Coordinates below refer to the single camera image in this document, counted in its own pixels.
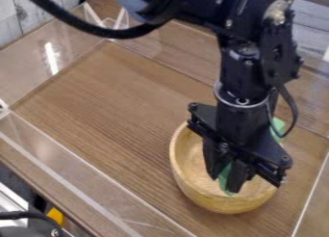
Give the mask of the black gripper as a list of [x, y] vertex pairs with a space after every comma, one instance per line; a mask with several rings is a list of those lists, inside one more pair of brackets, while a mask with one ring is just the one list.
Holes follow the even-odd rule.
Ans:
[[200, 137], [204, 170], [211, 179], [228, 165], [224, 191], [236, 194], [243, 183], [259, 176], [272, 186], [279, 186], [292, 159], [274, 141], [270, 130], [283, 139], [288, 132], [274, 127], [276, 99], [294, 101], [284, 88], [270, 89], [258, 98], [239, 98], [216, 90], [216, 103], [189, 104], [189, 129]]

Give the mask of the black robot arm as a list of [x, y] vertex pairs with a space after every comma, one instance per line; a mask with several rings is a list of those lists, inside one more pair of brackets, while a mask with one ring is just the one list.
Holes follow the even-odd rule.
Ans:
[[287, 131], [274, 126], [282, 98], [291, 116], [295, 101], [284, 84], [299, 76], [302, 57], [292, 39], [292, 0], [118, 0], [130, 16], [149, 24], [179, 19], [211, 30], [219, 53], [215, 105], [189, 104], [187, 127], [200, 136], [204, 170], [235, 194], [260, 176], [278, 186], [292, 160], [275, 141]]

